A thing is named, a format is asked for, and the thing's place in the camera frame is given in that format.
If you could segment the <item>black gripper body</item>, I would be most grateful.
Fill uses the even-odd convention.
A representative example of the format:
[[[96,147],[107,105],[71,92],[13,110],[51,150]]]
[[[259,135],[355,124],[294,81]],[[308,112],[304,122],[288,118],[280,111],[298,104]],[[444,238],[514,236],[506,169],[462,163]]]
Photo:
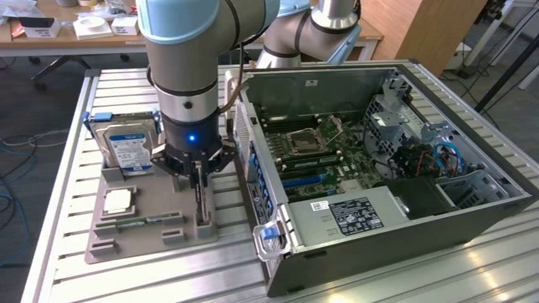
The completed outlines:
[[[161,114],[165,133],[165,154],[181,162],[181,173],[189,174],[193,162],[200,162],[204,174],[211,172],[209,158],[223,147],[217,114],[197,122],[181,122]]]

